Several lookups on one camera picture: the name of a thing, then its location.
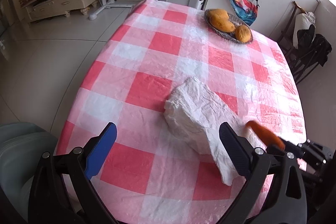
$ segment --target plastic tablecloth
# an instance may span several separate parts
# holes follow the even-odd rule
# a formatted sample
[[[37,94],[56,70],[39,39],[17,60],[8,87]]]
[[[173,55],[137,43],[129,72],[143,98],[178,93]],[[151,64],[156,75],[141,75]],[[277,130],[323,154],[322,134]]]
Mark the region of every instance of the plastic tablecloth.
[[[146,0],[92,64],[60,136],[56,154],[99,135],[118,136],[91,179],[113,216],[126,223],[216,223],[240,191],[210,155],[198,155],[169,132],[163,112],[172,89],[197,76],[245,122],[254,119],[293,143],[306,140],[300,98],[278,45],[252,31],[239,45],[216,35],[204,11]],[[268,192],[268,177],[251,215]],[[71,183],[66,180],[70,195]]]

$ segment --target wooden chair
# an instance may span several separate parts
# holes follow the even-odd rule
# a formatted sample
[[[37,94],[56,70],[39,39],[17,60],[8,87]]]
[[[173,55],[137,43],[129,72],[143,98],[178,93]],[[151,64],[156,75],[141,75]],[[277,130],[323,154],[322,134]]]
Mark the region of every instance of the wooden chair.
[[[303,14],[307,14],[307,12],[306,12],[303,8],[301,8],[300,6],[298,6],[297,3],[296,3],[295,1],[293,1],[293,4],[294,4],[294,10],[293,10],[293,12],[292,12],[292,15],[291,15],[291,17],[290,17],[290,19],[289,19],[289,21],[288,21],[288,23],[287,23],[285,29],[284,29],[283,31],[281,31],[281,35],[280,35],[280,37],[279,37],[278,40],[277,40],[277,43],[278,43],[280,49],[284,52],[284,54],[285,54],[285,58],[286,58],[286,59],[287,59],[287,58],[290,59],[291,54],[294,53],[294,51],[296,50],[296,49],[294,48],[294,46],[293,46],[293,36],[287,34],[288,29],[289,29],[289,27],[290,27],[290,25],[291,25],[291,23],[292,23],[292,21],[293,21],[293,19],[294,19],[294,17],[295,17],[296,11],[297,11],[297,10],[300,10],[301,13],[303,13]],[[285,38],[286,41],[289,43],[290,48],[286,48],[286,47],[284,47],[284,46],[282,46],[282,45],[280,44],[280,42],[281,42],[281,40],[282,40],[283,38]]]

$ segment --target white cloth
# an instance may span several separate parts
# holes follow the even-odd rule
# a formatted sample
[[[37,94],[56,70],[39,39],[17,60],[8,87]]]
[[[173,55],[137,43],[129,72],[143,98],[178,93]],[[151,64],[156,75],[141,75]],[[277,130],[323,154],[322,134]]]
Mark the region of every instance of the white cloth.
[[[238,173],[219,139],[219,126],[228,122],[253,147],[264,147],[254,133],[245,130],[243,121],[228,105],[197,77],[188,78],[173,90],[166,101],[164,116],[176,138],[184,140],[199,154],[213,156],[222,182],[229,186]]]

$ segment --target wall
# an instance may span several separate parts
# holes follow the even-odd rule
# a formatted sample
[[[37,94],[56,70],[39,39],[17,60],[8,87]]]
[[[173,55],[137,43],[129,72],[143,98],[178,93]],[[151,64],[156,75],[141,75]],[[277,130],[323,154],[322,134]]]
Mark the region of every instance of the wall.
[[[316,33],[333,47],[324,67],[318,66],[298,85],[307,137],[336,149],[336,7],[321,0],[315,11]]]

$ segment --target tiled floor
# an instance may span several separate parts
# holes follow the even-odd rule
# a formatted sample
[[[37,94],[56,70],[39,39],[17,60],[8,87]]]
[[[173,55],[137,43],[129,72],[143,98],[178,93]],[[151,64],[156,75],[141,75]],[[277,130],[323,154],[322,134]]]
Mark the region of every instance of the tiled floor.
[[[17,22],[1,36],[0,123],[33,122],[59,136],[90,65],[129,8],[79,11],[37,23]]]

